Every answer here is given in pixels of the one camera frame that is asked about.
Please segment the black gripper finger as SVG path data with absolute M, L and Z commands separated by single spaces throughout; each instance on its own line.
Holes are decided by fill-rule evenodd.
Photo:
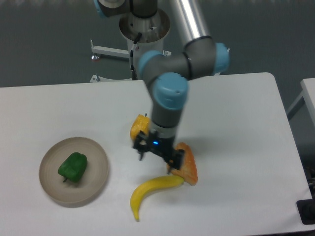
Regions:
M 147 135 L 143 132 L 140 131 L 134 140 L 133 143 L 133 148 L 138 151 L 139 153 L 139 160 L 142 161 L 144 157 L 144 153 L 148 151 L 148 145 L 147 145 Z
M 169 156 L 165 156 L 164 160 L 167 167 L 167 173 L 170 174 L 172 170 L 180 170 L 185 156 L 183 149 L 174 149 Z

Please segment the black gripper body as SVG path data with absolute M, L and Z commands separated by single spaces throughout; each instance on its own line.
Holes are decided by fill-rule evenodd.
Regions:
M 174 159 L 174 140 L 178 126 L 162 127 L 150 121 L 149 134 L 146 138 L 145 152 L 151 152 L 163 159 Z

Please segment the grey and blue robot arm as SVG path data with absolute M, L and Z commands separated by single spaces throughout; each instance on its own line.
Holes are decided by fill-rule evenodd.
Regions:
M 174 140 L 188 96 L 189 80 L 224 72 L 230 64 L 229 49 L 213 40 L 199 2 L 172 0 L 183 51 L 165 56 L 154 44 L 170 29 L 168 15 L 155 0 L 96 0 L 103 17 L 120 16 L 120 31 L 131 41 L 129 64 L 133 80 L 142 80 L 153 102 L 148 131 L 136 134 L 133 147 L 140 155 L 151 152 L 180 169 L 185 152 L 174 149 Z

